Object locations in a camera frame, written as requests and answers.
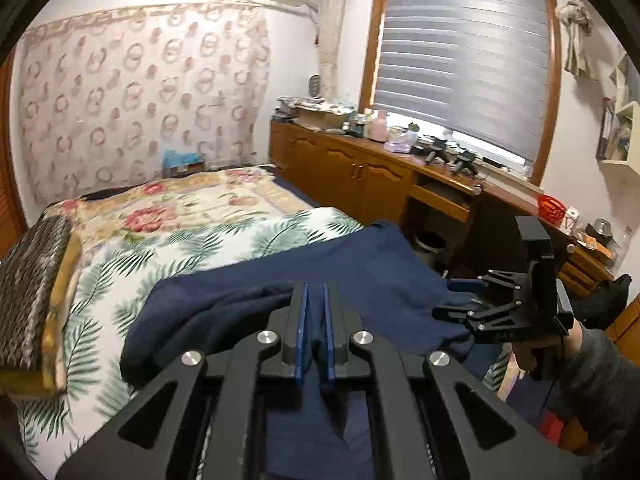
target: metal bolt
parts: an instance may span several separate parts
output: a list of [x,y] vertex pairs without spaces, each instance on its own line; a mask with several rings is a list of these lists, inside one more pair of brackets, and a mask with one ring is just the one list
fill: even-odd
[[446,352],[437,350],[429,355],[429,361],[434,366],[447,366],[451,359],[449,357],[449,354],[447,354]]
[[359,345],[368,345],[373,341],[373,335],[371,332],[367,332],[366,330],[360,330],[351,337],[353,337],[353,340]]
[[197,350],[189,350],[188,352],[182,354],[182,357],[180,357],[180,361],[182,361],[182,364],[184,365],[195,366],[200,361],[202,361],[202,354]]
[[276,334],[273,330],[263,330],[262,332],[258,332],[258,341],[260,341],[263,345],[273,343],[277,338],[278,334]]

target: human hand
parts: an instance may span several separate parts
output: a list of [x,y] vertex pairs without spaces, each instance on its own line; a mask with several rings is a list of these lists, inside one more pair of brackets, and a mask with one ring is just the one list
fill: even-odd
[[[526,372],[532,372],[538,366],[532,350],[536,348],[555,347],[558,355],[561,353],[561,341],[559,336],[527,341],[524,343],[512,343],[511,348],[516,355],[518,367]],[[564,358],[573,358],[582,347],[582,325],[574,319],[574,325],[569,330],[569,335],[564,338]]]

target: window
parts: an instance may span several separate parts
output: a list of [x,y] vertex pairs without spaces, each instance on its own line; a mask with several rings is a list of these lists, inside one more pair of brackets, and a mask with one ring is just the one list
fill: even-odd
[[374,0],[361,107],[429,132],[539,184],[559,94],[555,0]]

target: wall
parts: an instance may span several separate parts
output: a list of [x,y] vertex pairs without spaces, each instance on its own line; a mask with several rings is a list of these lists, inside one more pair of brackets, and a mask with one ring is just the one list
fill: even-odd
[[[373,0],[346,0],[345,24],[342,27],[338,52],[338,92],[342,98],[357,103],[360,98],[362,69],[366,55],[368,23]],[[563,4],[567,0],[558,0]],[[598,72],[598,80],[575,78],[562,71],[558,122],[549,154],[541,188],[561,200],[567,206],[580,211],[581,221],[595,218],[608,219],[619,235],[630,226],[640,224],[640,176],[626,174],[621,168],[601,166],[595,160],[600,135],[602,99],[613,97],[615,88],[609,74],[618,62],[620,44],[613,32],[590,7],[594,20],[592,37],[587,39],[588,49]],[[362,33],[363,20],[367,17],[367,32]],[[566,58],[568,37],[564,27],[562,34],[562,62]],[[640,235],[632,239],[631,247],[618,272],[636,276],[630,288],[630,298],[640,292]]]
[[[206,2],[207,0],[50,0],[33,20],[32,25],[41,25],[53,20],[66,18],[93,10],[107,10],[114,7]],[[266,9],[266,19],[271,42],[270,80],[264,97],[264,105],[255,123],[254,138],[258,161],[267,161],[269,144],[269,120],[281,95],[306,94],[308,78],[319,72],[318,54],[313,45],[315,28],[306,16]],[[22,42],[18,42],[12,88],[17,86],[17,69],[22,58]],[[11,95],[10,135],[12,156],[16,173],[16,182],[22,208],[29,224],[33,224],[40,215],[31,198],[26,177],[22,143],[19,139],[17,124],[17,96]]]

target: pink vase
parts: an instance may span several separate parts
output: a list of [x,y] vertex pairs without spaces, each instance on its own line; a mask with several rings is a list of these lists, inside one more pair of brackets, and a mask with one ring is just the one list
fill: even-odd
[[389,140],[389,128],[386,126],[386,112],[380,110],[378,116],[371,121],[369,128],[369,139],[377,142],[387,142]]

